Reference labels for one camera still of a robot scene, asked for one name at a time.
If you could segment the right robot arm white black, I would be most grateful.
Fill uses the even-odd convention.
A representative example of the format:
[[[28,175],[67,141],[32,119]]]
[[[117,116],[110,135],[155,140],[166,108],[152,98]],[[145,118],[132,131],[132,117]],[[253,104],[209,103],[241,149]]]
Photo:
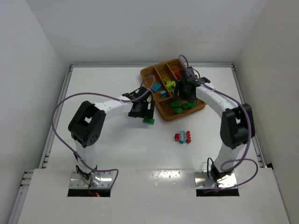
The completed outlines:
[[[221,119],[220,138],[222,146],[210,169],[213,181],[231,174],[245,159],[240,156],[248,151],[251,138],[255,136],[252,109],[249,104],[240,104],[234,98],[217,91],[208,79],[195,76],[192,67],[182,69],[176,81],[173,96],[189,103],[202,100]]]

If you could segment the blue long lego brick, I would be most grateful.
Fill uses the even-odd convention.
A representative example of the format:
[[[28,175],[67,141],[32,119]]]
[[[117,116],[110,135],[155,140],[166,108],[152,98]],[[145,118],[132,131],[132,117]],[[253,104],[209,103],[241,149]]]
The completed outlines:
[[[157,92],[161,87],[162,87],[162,85],[160,83],[156,83],[152,86],[151,90],[153,92]]]

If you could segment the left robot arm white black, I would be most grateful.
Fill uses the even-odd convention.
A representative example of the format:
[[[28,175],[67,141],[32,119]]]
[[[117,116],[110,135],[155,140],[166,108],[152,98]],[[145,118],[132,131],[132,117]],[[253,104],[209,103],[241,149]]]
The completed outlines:
[[[97,169],[94,144],[100,138],[104,122],[123,113],[133,118],[153,119],[155,101],[149,100],[150,97],[151,92],[142,86],[116,99],[95,104],[84,101],[80,105],[68,130],[76,145],[76,171],[82,178],[90,180]]]

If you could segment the blue fish lego assembly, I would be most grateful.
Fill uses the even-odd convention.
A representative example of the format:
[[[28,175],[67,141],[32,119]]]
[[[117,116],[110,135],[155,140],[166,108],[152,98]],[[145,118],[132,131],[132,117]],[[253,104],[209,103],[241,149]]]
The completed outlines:
[[[184,143],[190,144],[192,141],[190,131],[180,131],[179,133],[175,134],[174,138],[175,138],[175,141],[177,141],[181,144],[184,144]]]

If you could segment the dark green lego brick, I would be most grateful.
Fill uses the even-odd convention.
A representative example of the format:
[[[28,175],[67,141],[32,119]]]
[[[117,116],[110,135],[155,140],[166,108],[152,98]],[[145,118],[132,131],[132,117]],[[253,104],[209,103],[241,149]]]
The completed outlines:
[[[188,103],[188,106],[189,106],[189,108],[190,108],[190,109],[192,109],[192,108],[195,108],[195,107],[196,107],[196,105],[195,105],[194,103]]]

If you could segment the green number three lego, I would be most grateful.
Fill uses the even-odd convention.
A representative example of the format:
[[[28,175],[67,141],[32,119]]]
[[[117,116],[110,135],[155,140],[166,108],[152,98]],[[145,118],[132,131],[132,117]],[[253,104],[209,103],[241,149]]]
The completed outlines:
[[[182,107],[183,107],[184,110],[189,110],[190,109],[190,106],[189,106],[188,103],[182,104]]]

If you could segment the lime square lego brick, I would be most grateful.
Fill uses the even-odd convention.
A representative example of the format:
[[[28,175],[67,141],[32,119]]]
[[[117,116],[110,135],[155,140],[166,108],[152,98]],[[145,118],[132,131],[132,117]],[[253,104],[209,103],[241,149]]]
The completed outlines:
[[[171,80],[168,77],[163,78],[163,81],[165,84],[168,84],[171,82]]]

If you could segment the lime long lego brick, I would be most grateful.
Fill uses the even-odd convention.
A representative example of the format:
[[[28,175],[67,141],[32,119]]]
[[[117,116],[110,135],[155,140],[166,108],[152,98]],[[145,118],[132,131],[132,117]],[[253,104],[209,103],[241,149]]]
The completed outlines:
[[[166,84],[166,87],[168,89],[169,92],[174,91],[175,87],[176,87],[176,82],[175,81],[171,81],[170,83]]]

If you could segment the green rounded lego piece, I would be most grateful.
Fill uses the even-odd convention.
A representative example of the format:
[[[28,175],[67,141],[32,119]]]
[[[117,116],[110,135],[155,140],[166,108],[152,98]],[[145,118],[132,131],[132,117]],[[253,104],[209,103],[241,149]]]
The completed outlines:
[[[175,114],[181,114],[181,113],[183,113],[184,111],[181,109],[181,108],[176,108],[175,110],[174,110],[174,113]]]

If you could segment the small blue lego brick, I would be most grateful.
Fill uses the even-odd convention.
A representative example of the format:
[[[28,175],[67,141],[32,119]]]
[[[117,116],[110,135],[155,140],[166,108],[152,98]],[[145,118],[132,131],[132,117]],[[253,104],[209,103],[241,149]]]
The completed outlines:
[[[160,96],[161,96],[161,98],[166,97],[167,96],[167,92],[166,91],[161,91],[160,92]]]

